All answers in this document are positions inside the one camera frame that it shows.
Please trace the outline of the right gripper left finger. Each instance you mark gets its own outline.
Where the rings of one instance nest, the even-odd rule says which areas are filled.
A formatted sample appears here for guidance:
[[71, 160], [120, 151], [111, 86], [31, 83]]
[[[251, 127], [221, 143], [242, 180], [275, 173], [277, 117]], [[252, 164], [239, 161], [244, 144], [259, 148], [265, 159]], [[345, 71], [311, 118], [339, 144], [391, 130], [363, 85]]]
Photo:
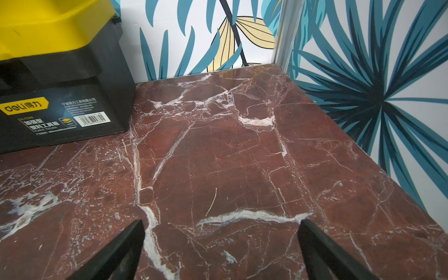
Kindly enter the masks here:
[[144, 245], [142, 220], [135, 220], [102, 248], [70, 280], [133, 280]]

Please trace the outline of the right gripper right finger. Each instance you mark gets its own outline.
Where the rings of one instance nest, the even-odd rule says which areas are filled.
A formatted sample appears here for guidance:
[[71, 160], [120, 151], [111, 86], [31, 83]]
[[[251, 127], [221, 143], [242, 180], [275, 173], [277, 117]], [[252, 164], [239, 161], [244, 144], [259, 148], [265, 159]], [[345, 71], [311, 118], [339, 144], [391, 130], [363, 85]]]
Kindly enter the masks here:
[[310, 280], [376, 280], [378, 277], [348, 254], [311, 220], [297, 231], [304, 264]]

